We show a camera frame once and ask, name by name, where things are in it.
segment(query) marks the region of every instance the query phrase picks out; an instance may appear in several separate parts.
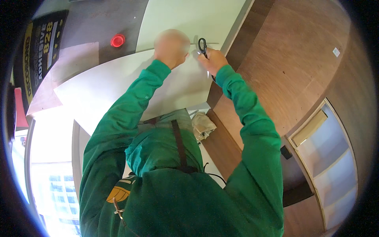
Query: white laminate sheet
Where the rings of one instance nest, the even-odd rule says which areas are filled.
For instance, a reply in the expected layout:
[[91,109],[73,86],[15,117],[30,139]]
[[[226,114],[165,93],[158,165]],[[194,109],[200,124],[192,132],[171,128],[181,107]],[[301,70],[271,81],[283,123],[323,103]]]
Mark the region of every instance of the white laminate sheet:
[[245,0],[149,0],[139,30],[136,52],[154,48],[167,29],[183,31],[191,43],[205,38],[223,45]]
[[[220,49],[220,44],[210,45]],[[190,56],[175,68],[150,99],[141,120],[207,101],[212,78],[197,61],[196,46]],[[54,91],[77,123],[92,135],[112,104],[153,61],[154,50],[135,53],[89,69],[66,81]]]

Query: backpack strap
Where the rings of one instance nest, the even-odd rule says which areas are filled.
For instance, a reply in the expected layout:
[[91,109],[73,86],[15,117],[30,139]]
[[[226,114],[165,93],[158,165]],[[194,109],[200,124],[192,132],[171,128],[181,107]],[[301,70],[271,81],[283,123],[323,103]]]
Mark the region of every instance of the backpack strap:
[[187,156],[185,153],[185,148],[184,148],[182,136],[180,134],[180,128],[179,128],[178,121],[172,120],[171,124],[172,124],[172,130],[174,132],[175,141],[176,141],[176,145],[178,147],[178,153],[179,153],[179,158],[180,158],[180,166],[176,167],[176,169],[180,170],[184,173],[187,173],[187,174],[191,174],[193,172],[198,172],[196,167],[187,165]]

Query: green sleeve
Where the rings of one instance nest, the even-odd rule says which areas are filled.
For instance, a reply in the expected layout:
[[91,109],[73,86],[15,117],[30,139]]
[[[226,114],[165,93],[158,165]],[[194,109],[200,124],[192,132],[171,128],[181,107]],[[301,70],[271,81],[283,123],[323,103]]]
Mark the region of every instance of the green sleeve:
[[138,122],[171,70],[154,60],[108,110],[88,141],[80,184],[80,226],[83,236],[96,226],[106,198],[125,169],[125,149],[138,132]]
[[243,125],[240,132],[244,143],[242,161],[228,178],[225,191],[249,222],[264,230],[264,235],[281,236],[283,177],[280,136],[257,95],[230,65],[219,70],[216,81],[233,101]]

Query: green hoodie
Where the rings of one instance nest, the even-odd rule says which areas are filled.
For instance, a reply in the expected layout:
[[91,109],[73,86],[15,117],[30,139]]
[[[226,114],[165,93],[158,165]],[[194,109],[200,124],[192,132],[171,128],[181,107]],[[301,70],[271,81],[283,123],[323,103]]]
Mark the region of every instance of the green hoodie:
[[[138,134],[154,91],[171,70],[154,60],[99,122],[84,152],[80,230],[94,236],[281,236],[280,137],[257,95],[230,65],[216,75],[243,128],[242,161],[222,189],[204,172],[186,174],[172,129]],[[202,170],[193,133],[180,130],[188,165]],[[122,179],[125,161],[136,174]],[[117,200],[125,227],[115,214]]]

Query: metal clip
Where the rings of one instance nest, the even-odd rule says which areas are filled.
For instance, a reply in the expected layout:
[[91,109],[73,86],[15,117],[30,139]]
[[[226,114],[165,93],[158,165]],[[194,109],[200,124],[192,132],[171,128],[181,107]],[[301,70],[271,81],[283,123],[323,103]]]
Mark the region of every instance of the metal clip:
[[114,205],[114,207],[116,208],[116,211],[114,212],[114,214],[119,214],[120,219],[121,219],[121,221],[122,221],[122,224],[123,224],[124,226],[126,226],[126,222],[125,222],[124,218],[123,218],[122,215],[121,215],[121,213],[124,212],[124,209],[122,209],[122,210],[119,209],[119,207],[118,207],[118,205],[117,205],[117,202],[116,202],[116,198],[113,198],[113,205]]

